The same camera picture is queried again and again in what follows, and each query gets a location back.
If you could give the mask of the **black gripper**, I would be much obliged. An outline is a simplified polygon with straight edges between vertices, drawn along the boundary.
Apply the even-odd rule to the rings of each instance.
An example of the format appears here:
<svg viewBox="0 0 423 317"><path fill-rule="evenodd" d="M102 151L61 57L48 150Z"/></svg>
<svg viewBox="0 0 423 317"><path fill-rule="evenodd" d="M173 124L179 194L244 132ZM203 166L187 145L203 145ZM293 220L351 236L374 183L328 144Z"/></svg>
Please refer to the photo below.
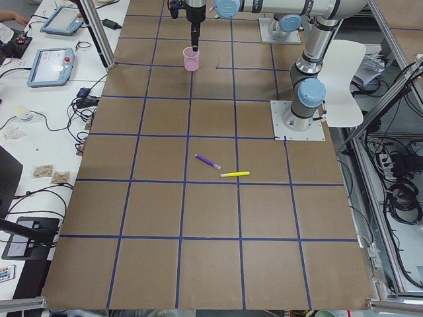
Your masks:
<svg viewBox="0 0 423 317"><path fill-rule="evenodd" d="M185 0L185 3L186 18L191 22L191 47L193 52L197 52L200 39L200 23L206 18L206 0Z"/></svg>

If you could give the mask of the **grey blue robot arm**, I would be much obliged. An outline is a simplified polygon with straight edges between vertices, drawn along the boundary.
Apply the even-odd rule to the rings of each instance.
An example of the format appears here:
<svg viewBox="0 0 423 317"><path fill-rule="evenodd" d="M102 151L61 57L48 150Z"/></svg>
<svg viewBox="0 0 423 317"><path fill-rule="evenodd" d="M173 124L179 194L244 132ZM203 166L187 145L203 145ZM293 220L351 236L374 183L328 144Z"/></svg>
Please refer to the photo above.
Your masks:
<svg viewBox="0 0 423 317"><path fill-rule="evenodd" d="M301 17L296 14L280 15L274 14L273 21L268 27L271 36L281 38L298 30L301 26Z"/></svg>
<svg viewBox="0 0 423 317"><path fill-rule="evenodd" d="M317 75L340 22L360 12L367 1L215 1L222 18L232 18L239 12L294 14L314 17L311 34L301 57L290 70L293 102L282 116L284 125L292 131L305 131L317 108L323 103L327 89Z"/></svg>

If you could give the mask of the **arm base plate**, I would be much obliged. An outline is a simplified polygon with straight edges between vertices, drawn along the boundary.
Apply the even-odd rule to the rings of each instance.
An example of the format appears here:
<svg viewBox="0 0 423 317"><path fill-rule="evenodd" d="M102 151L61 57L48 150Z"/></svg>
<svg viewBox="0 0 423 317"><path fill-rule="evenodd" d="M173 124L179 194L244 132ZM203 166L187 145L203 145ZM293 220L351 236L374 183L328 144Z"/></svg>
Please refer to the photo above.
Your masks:
<svg viewBox="0 0 423 317"><path fill-rule="evenodd" d="M260 36L262 43L268 44L300 44L298 30L284 32L274 18L259 18Z"/></svg>
<svg viewBox="0 0 423 317"><path fill-rule="evenodd" d="M311 118L301 119L291 112L289 100L271 100L270 109L274 139L277 141L325 141L319 111Z"/></svg>

